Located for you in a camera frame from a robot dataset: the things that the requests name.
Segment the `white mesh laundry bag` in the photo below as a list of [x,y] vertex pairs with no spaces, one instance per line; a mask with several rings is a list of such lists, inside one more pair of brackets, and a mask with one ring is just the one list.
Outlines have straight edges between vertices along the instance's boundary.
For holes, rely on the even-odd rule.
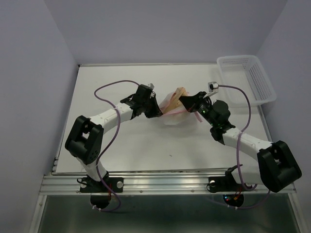
[[174,126],[190,118],[195,119],[197,122],[202,122],[202,119],[198,113],[188,112],[182,104],[178,105],[167,113],[164,113],[164,110],[169,106],[169,103],[171,102],[171,99],[174,95],[174,92],[169,93],[159,104],[159,107],[163,113],[163,115],[159,118],[161,123],[164,125]]

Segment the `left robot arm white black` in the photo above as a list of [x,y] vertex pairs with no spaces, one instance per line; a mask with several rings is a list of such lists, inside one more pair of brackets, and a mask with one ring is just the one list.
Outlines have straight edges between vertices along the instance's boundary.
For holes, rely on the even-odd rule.
[[117,105],[112,104],[111,109],[92,117],[76,118],[65,142],[65,149],[81,163],[97,191],[104,191],[108,187],[108,179],[105,177],[107,171],[98,160],[104,134],[115,127],[118,133],[121,123],[141,114],[147,118],[162,116],[153,88],[153,84],[140,84],[134,94],[122,99]]

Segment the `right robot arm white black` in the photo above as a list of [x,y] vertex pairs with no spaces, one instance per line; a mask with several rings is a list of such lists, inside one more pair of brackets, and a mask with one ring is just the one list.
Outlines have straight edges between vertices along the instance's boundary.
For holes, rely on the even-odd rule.
[[229,168],[224,176],[209,179],[211,193],[247,190],[245,185],[264,185],[277,193],[302,176],[289,146],[283,141],[269,142],[242,133],[229,122],[230,111],[222,100],[212,102],[206,92],[179,98],[188,112],[198,112],[212,127],[213,139],[238,152],[250,156],[258,163],[258,168],[248,169],[237,164]]

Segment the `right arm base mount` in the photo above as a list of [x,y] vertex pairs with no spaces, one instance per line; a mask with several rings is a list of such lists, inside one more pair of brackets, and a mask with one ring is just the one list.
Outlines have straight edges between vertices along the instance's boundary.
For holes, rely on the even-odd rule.
[[231,167],[225,171],[223,176],[211,176],[208,178],[207,190],[210,193],[217,192],[236,192],[246,191],[241,184],[238,184],[233,175],[233,171],[238,171],[237,166]]

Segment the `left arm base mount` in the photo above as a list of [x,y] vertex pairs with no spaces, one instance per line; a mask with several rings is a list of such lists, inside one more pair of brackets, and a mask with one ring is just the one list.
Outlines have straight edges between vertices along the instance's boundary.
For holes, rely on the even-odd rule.
[[[97,182],[90,177],[78,178],[77,183],[80,185],[81,193],[108,193],[107,187],[101,182]],[[122,177],[108,177],[104,179],[106,185],[115,193],[123,192],[124,179]]]

